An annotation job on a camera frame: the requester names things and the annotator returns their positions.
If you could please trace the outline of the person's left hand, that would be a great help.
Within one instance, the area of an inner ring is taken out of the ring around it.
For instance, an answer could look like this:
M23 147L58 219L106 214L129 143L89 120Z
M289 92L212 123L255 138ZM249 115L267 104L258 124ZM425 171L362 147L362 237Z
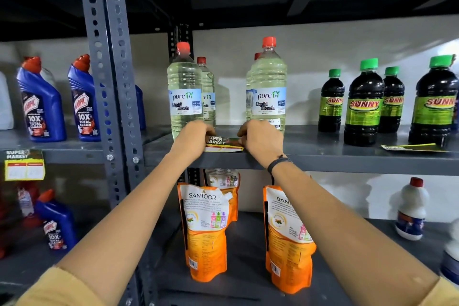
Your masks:
M194 120L181 129L169 153L186 160L190 165L204 152L205 144L206 137L199 137L199 120Z

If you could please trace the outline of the person's right hand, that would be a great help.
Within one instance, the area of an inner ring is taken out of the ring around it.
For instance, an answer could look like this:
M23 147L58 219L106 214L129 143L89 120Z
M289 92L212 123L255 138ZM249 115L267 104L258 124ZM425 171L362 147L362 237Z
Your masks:
M268 165L284 155L284 135L267 120L253 120L253 137L250 149L245 148L265 169Z

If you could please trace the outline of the green yellow shelf price tag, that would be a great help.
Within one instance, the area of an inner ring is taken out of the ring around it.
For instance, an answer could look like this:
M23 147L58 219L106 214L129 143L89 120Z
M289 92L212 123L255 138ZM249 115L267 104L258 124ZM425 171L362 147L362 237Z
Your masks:
M42 181L46 170L42 150L6 150L4 152L5 181Z
M206 136L205 152L242 152L244 146L238 137Z
M391 152L417 152L417 153L445 153L447 152L446 150L439 147L435 143L396 145L396 146L381 145L381 148L385 151L391 151Z

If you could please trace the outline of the person's right forearm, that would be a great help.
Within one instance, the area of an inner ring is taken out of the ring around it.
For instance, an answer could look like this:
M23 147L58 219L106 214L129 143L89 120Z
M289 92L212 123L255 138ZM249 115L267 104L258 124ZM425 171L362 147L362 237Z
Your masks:
M436 285L438 275L295 164L272 173L354 304L418 306Z

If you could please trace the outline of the person's left forearm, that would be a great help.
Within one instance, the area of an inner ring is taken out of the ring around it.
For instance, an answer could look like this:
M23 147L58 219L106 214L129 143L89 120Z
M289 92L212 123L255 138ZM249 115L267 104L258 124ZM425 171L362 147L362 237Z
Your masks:
M104 306L117 306L133 277L163 207L182 172L204 145L179 146L58 264Z

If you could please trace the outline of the clear bleach bottle red cap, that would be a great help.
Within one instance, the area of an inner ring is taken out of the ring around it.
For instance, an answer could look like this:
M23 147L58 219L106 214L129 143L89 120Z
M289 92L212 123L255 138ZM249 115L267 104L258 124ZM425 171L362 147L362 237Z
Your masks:
M251 119L265 120L285 131L287 65L276 52L274 36L264 37L262 52L250 70Z
M202 72L191 58L188 42L178 42L177 55L168 66L169 111L175 140L183 127L203 119Z
M214 74L207 68L206 57L197 57L197 63L202 73L202 106L203 120L215 127L216 125L216 98Z
M250 70L246 74L246 121L251 119L251 102L252 102L252 90L251 90L251 73L254 69L255 64L251 65Z

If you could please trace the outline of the black wristband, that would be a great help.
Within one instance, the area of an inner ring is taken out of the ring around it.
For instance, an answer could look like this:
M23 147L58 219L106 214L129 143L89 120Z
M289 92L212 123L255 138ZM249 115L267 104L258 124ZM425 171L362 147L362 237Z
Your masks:
M272 161L268 167L267 167L267 172L270 174L271 176L271 185L274 186L275 185L275 177L273 175L273 169L276 165L280 164L280 163L284 163L284 162L288 162L288 163L292 163L292 160L288 157L285 157L283 154L281 154L278 158L276 158L274 161Z

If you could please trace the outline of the orange hand wash refill pouch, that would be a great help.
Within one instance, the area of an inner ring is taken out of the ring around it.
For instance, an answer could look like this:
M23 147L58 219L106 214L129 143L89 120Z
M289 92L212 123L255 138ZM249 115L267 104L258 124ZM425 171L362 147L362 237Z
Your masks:
M225 231L231 222L232 192L179 183L186 264L193 280L207 283L227 270Z
M272 283L295 294L312 283L312 255L317 246L279 186L263 188L265 267Z
M238 191L240 187L240 174L235 169L204 169L205 185L217 187L223 194L231 193L229 200L230 215L228 224L238 220Z

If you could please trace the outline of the blue toilet cleaner bottle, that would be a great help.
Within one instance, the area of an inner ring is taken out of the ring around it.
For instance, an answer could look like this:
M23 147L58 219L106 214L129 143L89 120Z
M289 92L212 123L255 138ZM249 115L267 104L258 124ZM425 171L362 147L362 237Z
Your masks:
M146 115L143 101L143 91L137 85L135 85L135 91L137 99L137 108L139 113L139 124L141 131L143 131L146 129Z
M70 251L78 243L77 230L71 210L55 198L53 189L44 191L34 210L42 221L48 247L54 251Z
M27 134L32 142L65 141L61 95L41 70L40 57L26 57L16 75Z
M95 85L89 73L90 56L79 56L70 66L67 78L71 88L78 137L84 142L100 142Z

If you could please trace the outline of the grey metal shelving rack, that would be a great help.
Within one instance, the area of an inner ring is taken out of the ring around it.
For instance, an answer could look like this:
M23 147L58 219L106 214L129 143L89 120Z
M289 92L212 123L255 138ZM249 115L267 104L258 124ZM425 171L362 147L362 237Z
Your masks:
M105 155L105 171L111 214L126 195L124 174L124 147L123 133L120 128L120 111L116 75L113 74L113 54L111 43L111 30L106 16L106 0L82 0L86 33L89 43L91 69L94 75L95 92L97 98L97 113L99 122L110 124L102 127L101 146ZM97 248L94 243L100 241L101 233L92 229L59 262L59 267L83 280L81 272L89 270L93 275L102 273L102 265L108 261L107 273L96 277L98 284L108 286L108 296L117 296L117 306L139 306L136 281L132 282L131 275L128 281L121 286L116 286L109 278L117 276L114 263L117 255L110 254L108 249Z
M137 109L135 78L132 65L131 46L129 40L128 19L125 0L103 0L106 30L104 42L110 56L110 83L108 89L115 104L118 129L116 138L119 147L114 156L120 157L121 170L116 176L121 185L113 185L110 190L111 205L115 208L135 186L146 176L146 170L156 166L160 158L169 152L172 146L172 135L144 137L142 135ZM290 158L306 171L336 171L338 173L376 174L381 171L387 174L414 174L421 171L422 175L459 175L459 157L433 155L395 155L393 152L379 151L374 147L364 148L343 146L341 142L332 141L330 137L319 137L311 126L292 126L287 132L287 151ZM240 278L224 278L228 282L226 288L222 282L211 282L204 286L203 292L192 292L195 285L184 272L178 272L179 280L167 280L164 295L158 294L159 277L155 272L164 272L172 267L172 253L181 251L178 246L178 234L182 233L181 214L179 210L163 210L159 217L159 226L153 230L146 251L142 254L133 277L129 280L119 306L159 306L178 304L183 306L211 305L213 301L222 299L226 305L274 305L274 300L281 296L269 288L262 291L261 287L249 289L249 296L263 297L261 300L241 300L229 292L242 291Z

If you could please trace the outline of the small dark bottle green cap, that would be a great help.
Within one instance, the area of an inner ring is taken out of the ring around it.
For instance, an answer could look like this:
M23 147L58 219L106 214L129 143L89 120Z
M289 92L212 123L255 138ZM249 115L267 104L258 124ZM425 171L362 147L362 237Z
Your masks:
M329 70L329 79L321 89L318 131L322 133L338 133L341 128L341 116L345 86L342 83L341 69Z
M399 66L387 67L384 73L384 96L378 133L396 133L404 106L405 86L398 78Z

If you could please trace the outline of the large dark bottle green cap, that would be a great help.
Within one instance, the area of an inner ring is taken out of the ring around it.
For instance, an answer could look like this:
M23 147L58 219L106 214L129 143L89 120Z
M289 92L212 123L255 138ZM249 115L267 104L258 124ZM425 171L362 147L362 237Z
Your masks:
M385 89L377 69L378 58L362 60L360 75L349 87L343 133L346 145L369 147L376 143Z
M431 57L429 71L416 84L409 144L444 147L448 142L459 93L459 79L451 71L455 59L455 54Z

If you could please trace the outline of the white cleaner bottle red cap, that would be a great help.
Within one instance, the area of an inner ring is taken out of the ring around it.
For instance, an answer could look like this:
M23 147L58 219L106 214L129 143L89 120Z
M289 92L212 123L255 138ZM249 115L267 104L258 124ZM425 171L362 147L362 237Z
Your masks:
M423 237L426 209L430 200L424 181L411 177L401 192L401 203L395 220L395 230L404 239L419 241Z

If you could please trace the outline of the red toilet cleaner bottle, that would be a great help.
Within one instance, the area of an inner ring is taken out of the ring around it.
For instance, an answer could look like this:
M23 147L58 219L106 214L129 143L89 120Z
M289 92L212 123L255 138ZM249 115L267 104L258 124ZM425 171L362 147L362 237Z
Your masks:
M42 220L35 211L35 204L40 196L36 181L19 181L16 185L19 207L22 212L22 224L26 228L42 226Z

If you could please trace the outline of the white plastic bottle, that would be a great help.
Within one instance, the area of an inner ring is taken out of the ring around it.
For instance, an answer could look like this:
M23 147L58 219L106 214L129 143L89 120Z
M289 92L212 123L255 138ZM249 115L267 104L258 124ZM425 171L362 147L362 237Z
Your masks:
M14 117L6 76L0 71L0 130L14 128Z

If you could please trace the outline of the yellow left shirt sleeve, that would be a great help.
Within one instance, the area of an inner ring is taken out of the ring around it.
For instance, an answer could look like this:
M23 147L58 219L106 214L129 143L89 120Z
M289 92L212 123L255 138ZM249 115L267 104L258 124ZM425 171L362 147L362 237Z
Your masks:
M106 306L92 289L74 275L49 268L15 306Z

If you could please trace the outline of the yellow shirt sleeve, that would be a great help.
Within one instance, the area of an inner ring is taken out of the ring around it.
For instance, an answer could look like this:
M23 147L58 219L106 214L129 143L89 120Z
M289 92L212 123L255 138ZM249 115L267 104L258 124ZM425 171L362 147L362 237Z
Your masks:
M459 306L459 289L444 277L438 282L418 306Z
M74 275L49 268L15 306L106 306L92 289Z

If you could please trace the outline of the white blue cleaner bottle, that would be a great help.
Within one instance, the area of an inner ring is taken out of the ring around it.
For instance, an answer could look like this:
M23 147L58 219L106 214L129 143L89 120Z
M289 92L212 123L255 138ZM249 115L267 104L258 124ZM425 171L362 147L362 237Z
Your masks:
M439 275L459 289L459 218L450 223L449 237L444 245Z

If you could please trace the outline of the yellow right shirt sleeve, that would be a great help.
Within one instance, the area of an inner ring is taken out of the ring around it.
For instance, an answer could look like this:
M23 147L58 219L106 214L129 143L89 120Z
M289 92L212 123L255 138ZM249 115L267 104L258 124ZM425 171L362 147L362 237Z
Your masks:
M418 306L459 306L459 289L444 277L438 282Z

